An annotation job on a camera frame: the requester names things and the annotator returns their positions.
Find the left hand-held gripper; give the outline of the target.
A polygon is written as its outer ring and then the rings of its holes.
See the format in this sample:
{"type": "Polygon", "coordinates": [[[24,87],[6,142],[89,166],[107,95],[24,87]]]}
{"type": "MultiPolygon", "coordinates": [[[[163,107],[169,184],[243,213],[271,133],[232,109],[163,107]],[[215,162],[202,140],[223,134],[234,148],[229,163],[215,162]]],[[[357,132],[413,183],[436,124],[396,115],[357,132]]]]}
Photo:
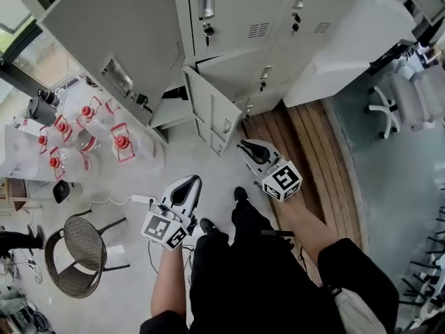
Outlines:
{"type": "Polygon", "coordinates": [[[170,184],[161,196],[161,203],[156,203],[149,210],[141,235],[148,241],[173,251],[195,229],[194,209],[197,207],[202,190],[202,180],[198,175],[189,175],[170,184]]]}

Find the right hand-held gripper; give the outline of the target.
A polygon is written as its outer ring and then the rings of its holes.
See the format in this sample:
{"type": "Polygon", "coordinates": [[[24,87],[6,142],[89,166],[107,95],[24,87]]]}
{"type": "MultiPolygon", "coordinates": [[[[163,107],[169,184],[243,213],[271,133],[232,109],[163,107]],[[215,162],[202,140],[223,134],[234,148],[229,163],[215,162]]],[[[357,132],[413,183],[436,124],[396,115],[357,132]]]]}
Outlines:
{"type": "Polygon", "coordinates": [[[292,161],[279,156],[272,143],[245,139],[237,149],[264,193],[276,200],[286,200],[300,189],[302,176],[292,161]]]}

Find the grey metal locker cabinet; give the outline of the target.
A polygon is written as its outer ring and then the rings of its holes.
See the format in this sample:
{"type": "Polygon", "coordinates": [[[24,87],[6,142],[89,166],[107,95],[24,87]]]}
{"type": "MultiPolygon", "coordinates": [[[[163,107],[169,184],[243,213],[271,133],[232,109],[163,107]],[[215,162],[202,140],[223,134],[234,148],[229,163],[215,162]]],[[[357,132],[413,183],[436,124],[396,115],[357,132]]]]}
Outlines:
{"type": "Polygon", "coordinates": [[[14,0],[160,141],[192,120],[217,154],[283,100],[357,0],[14,0]]]}

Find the light grey shoulder bag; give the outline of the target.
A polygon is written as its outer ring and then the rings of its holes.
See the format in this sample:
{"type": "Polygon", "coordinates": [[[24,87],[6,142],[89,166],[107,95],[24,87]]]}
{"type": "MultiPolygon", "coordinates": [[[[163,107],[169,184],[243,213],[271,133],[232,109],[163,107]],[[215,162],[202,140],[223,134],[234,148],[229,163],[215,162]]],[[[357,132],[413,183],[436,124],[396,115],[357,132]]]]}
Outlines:
{"type": "Polygon", "coordinates": [[[346,288],[332,291],[346,334],[387,334],[381,321],[355,292],[346,288]]]}

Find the person's left forearm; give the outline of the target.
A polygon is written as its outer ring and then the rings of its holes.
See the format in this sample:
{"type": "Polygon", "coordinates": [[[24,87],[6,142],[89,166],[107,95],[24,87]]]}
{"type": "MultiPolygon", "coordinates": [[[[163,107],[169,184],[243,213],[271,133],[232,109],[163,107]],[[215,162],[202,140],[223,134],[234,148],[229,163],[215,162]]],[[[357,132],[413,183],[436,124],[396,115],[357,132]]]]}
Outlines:
{"type": "Polygon", "coordinates": [[[152,293],[152,316],[166,311],[186,318],[186,282],[182,246],[173,251],[164,249],[152,293]]]}

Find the wooden plank steps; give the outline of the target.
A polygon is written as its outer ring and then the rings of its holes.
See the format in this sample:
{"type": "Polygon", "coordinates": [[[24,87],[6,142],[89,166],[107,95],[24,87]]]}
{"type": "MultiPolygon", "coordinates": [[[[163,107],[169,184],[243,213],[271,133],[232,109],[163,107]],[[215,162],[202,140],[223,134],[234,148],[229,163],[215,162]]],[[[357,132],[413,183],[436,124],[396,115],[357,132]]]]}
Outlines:
{"type": "Polygon", "coordinates": [[[244,120],[241,127],[247,138],[272,143],[302,175],[300,190],[287,203],[306,207],[337,235],[369,250],[361,193],[353,187],[344,159],[349,152],[341,150],[320,102],[291,108],[279,103],[244,120]]]}

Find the group of clear red-capped jugs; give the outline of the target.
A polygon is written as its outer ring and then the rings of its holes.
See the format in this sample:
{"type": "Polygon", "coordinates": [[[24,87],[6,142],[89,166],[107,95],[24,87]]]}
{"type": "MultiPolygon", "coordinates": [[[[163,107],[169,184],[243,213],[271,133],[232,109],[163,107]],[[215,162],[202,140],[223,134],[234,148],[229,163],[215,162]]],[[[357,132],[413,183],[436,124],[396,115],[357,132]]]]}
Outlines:
{"type": "Polygon", "coordinates": [[[157,174],[163,147],[112,98],[92,96],[39,130],[39,154],[56,181],[89,182],[119,171],[157,174]]]}

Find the person's black clothed body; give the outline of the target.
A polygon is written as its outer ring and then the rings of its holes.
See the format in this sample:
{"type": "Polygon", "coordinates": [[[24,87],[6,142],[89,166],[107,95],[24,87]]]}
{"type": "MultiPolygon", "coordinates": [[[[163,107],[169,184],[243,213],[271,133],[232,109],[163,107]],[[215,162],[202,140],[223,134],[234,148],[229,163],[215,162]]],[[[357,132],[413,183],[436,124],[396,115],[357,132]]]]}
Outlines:
{"type": "Polygon", "coordinates": [[[313,283],[283,239],[249,200],[232,212],[236,234],[213,231],[197,241],[186,318],[166,311],[151,316],[140,334],[342,334],[332,291],[357,293],[394,334],[398,291],[387,275],[348,238],[321,251],[313,283]]]}

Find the brown wicker chair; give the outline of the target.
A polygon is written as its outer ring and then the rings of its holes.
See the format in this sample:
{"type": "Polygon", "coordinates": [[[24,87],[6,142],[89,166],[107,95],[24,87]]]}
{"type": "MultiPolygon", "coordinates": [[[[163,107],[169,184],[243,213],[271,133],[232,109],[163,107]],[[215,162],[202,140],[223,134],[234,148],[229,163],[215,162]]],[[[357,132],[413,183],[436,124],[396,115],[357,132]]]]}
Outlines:
{"type": "Polygon", "coordinates": [[[123,217],[101,229],[97,229],[82,216],[85,212],[70,216],[64,226],[53,233],[46,241],[44,259],[53,284],[65,295],[73,299],[85,299],[98,287],[104,272],[127,269],[129,264],[107,267],[108,253],[102,235],[105,231],[123,223],[123,217]],[[56,268],[56,245],[63,240],[73,263],[59,271],[56,268]]]}

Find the white block furniture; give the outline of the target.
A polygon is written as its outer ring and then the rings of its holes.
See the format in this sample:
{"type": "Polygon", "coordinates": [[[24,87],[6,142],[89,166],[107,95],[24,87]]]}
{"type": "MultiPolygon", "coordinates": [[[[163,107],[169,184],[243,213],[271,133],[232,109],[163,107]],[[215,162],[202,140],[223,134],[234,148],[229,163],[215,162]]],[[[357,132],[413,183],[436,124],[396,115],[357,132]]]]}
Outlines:
{"type": "Polygon", "coordinates": [[[282,101],[286,107],[331,97],[399,42],[414,42],[414,18],[399,0],[357,0],[282,101]]]}

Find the black and white small appliance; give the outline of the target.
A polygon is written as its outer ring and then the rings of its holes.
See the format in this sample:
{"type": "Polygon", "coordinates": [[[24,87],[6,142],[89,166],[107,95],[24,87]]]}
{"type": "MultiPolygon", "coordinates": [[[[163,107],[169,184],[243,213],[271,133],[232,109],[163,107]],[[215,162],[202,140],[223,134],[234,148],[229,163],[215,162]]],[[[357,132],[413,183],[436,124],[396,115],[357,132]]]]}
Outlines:
{"type": "Polygon", "coordinates": [[[52,193],[54,200],[57,204],[61,204],[69,198],[73,193],[75,188],[75,183],[66,182],[65,180],[59,180],[53,187],[52,193]]]}

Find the white office chair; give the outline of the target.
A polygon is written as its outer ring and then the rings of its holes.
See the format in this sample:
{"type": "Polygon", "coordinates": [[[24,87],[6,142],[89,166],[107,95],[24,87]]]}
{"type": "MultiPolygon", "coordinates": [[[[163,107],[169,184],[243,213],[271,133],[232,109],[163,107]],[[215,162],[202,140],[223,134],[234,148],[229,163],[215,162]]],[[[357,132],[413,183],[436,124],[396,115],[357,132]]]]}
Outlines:
{"type": "Polygon", "coordinates": [[[400,132],[402,124],[417,132],[433,127],[437,121],[445,121],[445,70],[442,66],[434,65],[418,71],[413,64],[400,61],[384,80],[389,85],[388,93],[378,85],[369,89],[370,94],[379,95],[381,104],[364,108],[366,113],[385,115],[385,130],[378,133],[381,139],[400,132]]]}

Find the dark grey cylindrical container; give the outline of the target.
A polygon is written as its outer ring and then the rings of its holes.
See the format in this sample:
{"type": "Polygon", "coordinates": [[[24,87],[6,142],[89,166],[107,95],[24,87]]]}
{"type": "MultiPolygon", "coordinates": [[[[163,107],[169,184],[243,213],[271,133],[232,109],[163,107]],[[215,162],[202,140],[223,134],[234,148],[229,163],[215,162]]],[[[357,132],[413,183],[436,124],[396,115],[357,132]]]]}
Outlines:
{"type": "Polygon", "coordinates": [[[26,118],[49,127],[56,121],[56,109],[39,97],[33,97],[26,108],[26,118]]]}

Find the black lidded mug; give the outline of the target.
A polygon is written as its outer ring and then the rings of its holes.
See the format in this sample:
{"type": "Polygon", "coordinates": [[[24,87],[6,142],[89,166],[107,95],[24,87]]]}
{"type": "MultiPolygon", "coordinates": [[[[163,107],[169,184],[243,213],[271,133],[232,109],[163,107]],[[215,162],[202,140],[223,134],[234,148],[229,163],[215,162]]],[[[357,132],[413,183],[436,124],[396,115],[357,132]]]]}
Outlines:
{"type": "Polygon", "coordinates": [[[60,104],[59,98],[56,96],[55,92],[51,92],[50,90],[42,89],[40,88],[38,90],[38,97],[43,101],[46,102],[48,105],[52,106],[53,108],[57,108],[60,104]]]}

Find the row of black metal chairs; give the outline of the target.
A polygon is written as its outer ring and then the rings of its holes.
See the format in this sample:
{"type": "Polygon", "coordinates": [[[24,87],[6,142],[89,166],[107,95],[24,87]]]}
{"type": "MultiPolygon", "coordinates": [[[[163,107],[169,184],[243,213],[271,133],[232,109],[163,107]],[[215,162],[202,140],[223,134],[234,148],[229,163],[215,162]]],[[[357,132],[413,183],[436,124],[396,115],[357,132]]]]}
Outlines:
{"type": "Polygon", "coordinates": [[[410,277],[403,279],[401,305],[440,309],[445,305],[445,184],[439,188],[442,203],[427,236],[426,250],[410,262],[410,277]]]}

